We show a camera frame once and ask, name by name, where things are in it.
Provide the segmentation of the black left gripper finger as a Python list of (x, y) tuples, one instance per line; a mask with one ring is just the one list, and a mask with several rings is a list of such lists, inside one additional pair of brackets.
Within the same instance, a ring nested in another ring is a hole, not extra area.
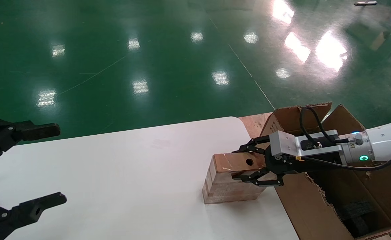
[(8, 122), (0, 119), (0, 156), (21, 141), (34, 141), (59, 136), (55, 123), (36, 125), (32, 121)]
[(38, 222), (43, 211), (67, 202), (61, 192), (22, 202), (10, 210), (0, 207), (0, 240), (19, 228)]

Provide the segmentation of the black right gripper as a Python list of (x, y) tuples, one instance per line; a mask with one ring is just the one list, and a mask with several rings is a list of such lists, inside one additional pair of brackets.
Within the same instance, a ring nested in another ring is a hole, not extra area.
[(255, 152), (265, 154), (266, 167), (234, 174), (232, 175), (233, 180), (255, 186), (283, 186), (282, 175), (335, 170), (339, 168), (338, 164), (344, 165), (340, 153), (338, 151), (332, 152), (332, 147), (304, 149), (296, 152), (297, 156), (316, 159), (316, 161), (309, 161), (297, 160), (296, 157), (286, 153), (273, 156), (270, 146), (267, 149), (258, 147), (261, 143), (270, 143), (269, 136), (252, 138), (248, 143), (241, 145), (239, 149), (232, 153)]

